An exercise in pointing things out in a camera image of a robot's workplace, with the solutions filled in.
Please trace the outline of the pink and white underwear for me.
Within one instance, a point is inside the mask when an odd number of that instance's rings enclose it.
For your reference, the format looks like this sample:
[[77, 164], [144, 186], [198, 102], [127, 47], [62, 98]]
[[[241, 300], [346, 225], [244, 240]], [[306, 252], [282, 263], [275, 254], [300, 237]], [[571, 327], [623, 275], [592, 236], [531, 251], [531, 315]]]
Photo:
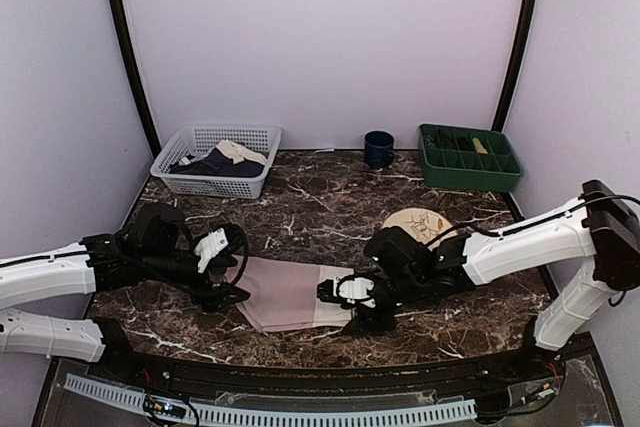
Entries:
[[250, 297], [236, 308], [260, 332], [342, 328], [352, 312], [318, 300], [316, 288], [324, 280], [352, 273], [343, 267], [251, 257], [238, 282]]

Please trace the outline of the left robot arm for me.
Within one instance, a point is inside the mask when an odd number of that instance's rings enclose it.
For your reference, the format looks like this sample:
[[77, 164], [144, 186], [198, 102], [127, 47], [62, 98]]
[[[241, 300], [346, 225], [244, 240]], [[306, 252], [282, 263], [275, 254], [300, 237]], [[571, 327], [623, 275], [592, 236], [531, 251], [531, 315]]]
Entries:
[[225, 223], [195, 237], [178, 208], [146, 204], [116, 233], [2, 261], [1, 351], [101, 363], [120, 383], [134, 382], [141, 362], [118, 321], [29, 314], [20, 306], [155, 281], [216, 312], [249, 298], [239, 286], [248, 257], [248, 237], [239, 225]]

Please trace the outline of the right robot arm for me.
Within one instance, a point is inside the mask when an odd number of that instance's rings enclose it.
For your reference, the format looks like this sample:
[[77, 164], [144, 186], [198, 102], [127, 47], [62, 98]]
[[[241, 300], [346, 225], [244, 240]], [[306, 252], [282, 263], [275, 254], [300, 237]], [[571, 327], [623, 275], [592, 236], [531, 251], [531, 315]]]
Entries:
[[560, 207], [505, 228], [464, 222], [425, 243], [401, 227], [383, 228], [364, 249], [381, 272], [326, 280], [317, 297], [353, 310], [357, 329], [387, 331], [400, 306], [439, 303], [520, 271], [580, 259], [579, 271], [535, 318], [531, 343], [511, 357], [511, 373], [530, 381], [547, 367], [549, 352], [561, 350], [612, 297], [638, 288], [638, 203], [592, 180]]

